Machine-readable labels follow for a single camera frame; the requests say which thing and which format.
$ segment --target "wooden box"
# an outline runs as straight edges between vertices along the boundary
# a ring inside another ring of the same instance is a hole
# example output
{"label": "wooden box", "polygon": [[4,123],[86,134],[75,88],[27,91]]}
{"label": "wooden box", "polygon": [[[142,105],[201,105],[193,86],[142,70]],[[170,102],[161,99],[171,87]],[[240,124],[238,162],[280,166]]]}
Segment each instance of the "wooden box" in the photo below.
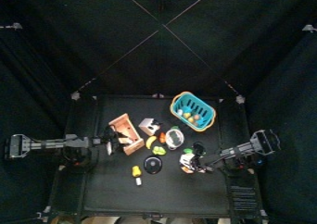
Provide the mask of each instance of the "wooden box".
{"label": "wooden box", "polygon": [[112,125],[115,130],[127,136],[133,141],[133,144],[124,147],[124,152],[127,155],[133,154],[139,148],[145,146],[143,138],[138,134],[127,114],[123,114],[120,117],[112,120],[108,125]]}

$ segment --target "toy banana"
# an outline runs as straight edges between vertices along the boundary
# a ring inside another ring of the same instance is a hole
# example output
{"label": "toy banana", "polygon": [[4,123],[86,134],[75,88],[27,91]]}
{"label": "toy banana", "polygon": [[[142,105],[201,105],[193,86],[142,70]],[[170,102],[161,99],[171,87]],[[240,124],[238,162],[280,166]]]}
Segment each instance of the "toy banana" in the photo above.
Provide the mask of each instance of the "toy banana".
{"label": "toy banana", "polygon": [[146,148],[151,149],[151,145],[154,143],[154,141],[157,140],[157,136],[151,136],[147,140],[146,140]]}

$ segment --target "green object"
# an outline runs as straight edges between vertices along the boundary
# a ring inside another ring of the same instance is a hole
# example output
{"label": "green object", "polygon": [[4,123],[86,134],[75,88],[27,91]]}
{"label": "green object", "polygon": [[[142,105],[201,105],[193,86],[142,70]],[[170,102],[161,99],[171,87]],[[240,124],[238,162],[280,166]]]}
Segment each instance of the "green object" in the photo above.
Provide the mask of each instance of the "green object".
{"label": "green object", "polygon": [[179,130],[181,131],[181,129],[179,129],[179,127],[177,125],[173,126],[171,130]]}
{"label": "green object", "polygon": [[154,155],[161,155],[161,156],[163,156],[163,155],[166,155],[166,150],[163,149],[163,147],[155,146],[155,147],[154,147],[154,150],[153,150],[153,153],[154,153]]}
{"label": "green object", "polygon": [[191,153],[193,153],[193,149],[191,149],[191,148],[185,148],[185,149],[183,149],[183,152],[185,152],[186,154],[191,154]]}

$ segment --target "black tent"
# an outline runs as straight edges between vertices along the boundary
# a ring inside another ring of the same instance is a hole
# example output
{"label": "black tent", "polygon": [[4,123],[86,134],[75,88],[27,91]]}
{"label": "black tent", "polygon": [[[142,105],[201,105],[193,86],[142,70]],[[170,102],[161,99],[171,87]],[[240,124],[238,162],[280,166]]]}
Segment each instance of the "black tent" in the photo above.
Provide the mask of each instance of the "black tent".
{"label": "black tent", "polygon": [[[272,223],[316,223],[316,13],[316,0],[0,0],[1,142],[62,137],[75,92],[242,95],[249,130],[282,142],[258,172]],[[55,167],[0,164],[0,220],[27,218]]]}

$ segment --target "plastic basket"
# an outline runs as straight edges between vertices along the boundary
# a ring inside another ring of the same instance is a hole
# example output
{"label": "plastic basket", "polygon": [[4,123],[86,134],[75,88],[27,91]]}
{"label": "plastic basket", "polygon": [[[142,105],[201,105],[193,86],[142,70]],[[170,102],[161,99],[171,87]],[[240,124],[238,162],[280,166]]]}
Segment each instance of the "plastic basket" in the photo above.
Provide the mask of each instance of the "plastic basket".
{"label": "plastic basket", "polygon": [[[199,98],[197,98],[190,92],[183,92],[175,96],[170,106],[171,113],[195,130],[205,131],[214,123],[215,110],[207,105]],[[199,115],[199,119],[194,123],[189,122],[189,119],[181,116],[177,112],[182,110],[183,113],[191,113]]]}

